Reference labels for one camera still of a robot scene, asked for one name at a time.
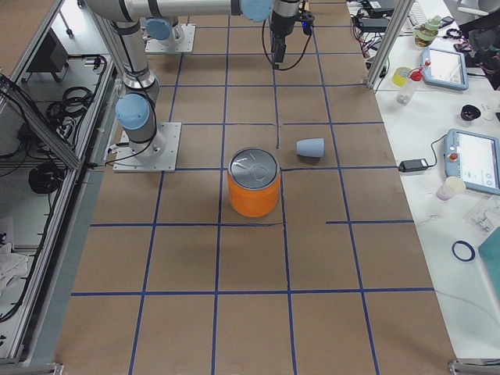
metal mounting plate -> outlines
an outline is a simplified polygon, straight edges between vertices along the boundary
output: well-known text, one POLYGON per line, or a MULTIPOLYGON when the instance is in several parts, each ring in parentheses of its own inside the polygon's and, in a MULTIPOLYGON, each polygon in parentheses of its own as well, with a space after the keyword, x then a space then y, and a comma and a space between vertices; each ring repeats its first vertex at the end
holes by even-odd
POLYGON ((171 55, 193 52, 196 26, 192 23, 182 23, 181 26, 184 29, 184 40, 182 43, 176 45, 175 47, 169 47, 162 45, 156 39, 151 39, 146 44, 146 53, 149 55, 171 55))
MULTIPOLYGON (((159 123, 158 132, 166 139, 165 151, 158 157, 150 159, 137 159, 131 157, 122 162, 116 162, 113 170, 117 173, 142 173, 142 172, 174 172, 179 150, 181 123, 159 123)), ((128 142, 128 136, 122 133, 120 142, 128 142)), ((132 155, 128 147, 119 148, 116 158, 126 158, 132 155)))

blue tape roll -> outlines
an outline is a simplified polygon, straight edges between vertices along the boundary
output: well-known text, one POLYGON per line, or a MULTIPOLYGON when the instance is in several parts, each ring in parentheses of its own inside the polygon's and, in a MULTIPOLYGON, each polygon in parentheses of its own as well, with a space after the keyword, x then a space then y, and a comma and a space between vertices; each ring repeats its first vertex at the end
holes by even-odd
POLYGON ((452 245, 452 253, 458 260, 461 260, 462 262, 470 262, 471 260, 474 260, 474 258, 476 258, 476 251, 474 250, 473 246, 469 242, 466 242, 466 241, 456 241, 452 245), (468 248, 470 250, 470 257, 469 258, 460 258, 457 255, 456 250, 455 250, 456 245, 464 245, 466 248, 468 248))

blue joint cap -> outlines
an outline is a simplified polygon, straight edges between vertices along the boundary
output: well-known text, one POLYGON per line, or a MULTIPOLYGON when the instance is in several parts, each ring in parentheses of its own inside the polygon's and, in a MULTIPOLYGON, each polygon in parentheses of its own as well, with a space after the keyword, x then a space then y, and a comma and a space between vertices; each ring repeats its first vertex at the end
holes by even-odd
POLYGON ((146 31, 152 38, 164 41, 172 34, 172 26, 163 18, 148 18, 146 20, 146 31))
POLYGON ((241 12, 253 22, 262 22, 273 11, 273 0, 241 0, 241 12))
POLYGON ((141 129, 149 119, 149 103, 138 94, 127 94, 116 103, 115 113, 125 129, 141 129))

paper cup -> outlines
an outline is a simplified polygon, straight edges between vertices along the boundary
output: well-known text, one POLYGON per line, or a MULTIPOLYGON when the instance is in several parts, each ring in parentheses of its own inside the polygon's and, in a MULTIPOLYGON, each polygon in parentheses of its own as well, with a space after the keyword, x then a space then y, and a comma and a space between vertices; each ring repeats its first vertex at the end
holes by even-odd
POLYGON ((323 138, 310 138, 297 141, 296 153, 309 158, 323 158, 325 155, 325 140, 323 138))
POLYGON ((448 177, 436 192, 436 196, 442 201, 448 201, 466 190, 466 183, 458 177, 448 177))

touchscreen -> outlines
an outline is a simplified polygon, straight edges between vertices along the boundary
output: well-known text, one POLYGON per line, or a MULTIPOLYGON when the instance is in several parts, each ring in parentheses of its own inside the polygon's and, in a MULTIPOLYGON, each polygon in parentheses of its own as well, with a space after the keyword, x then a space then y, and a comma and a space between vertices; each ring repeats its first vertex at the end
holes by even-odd
POLYGON ((457 134, 462 180, 488 188, 498 188, 495 142, 473 135, 457 134))
POLYGON ((455 53, 429 51, 430 75, 435 80, 443 80, 454 84, 462 84, 462 61, 455 53))

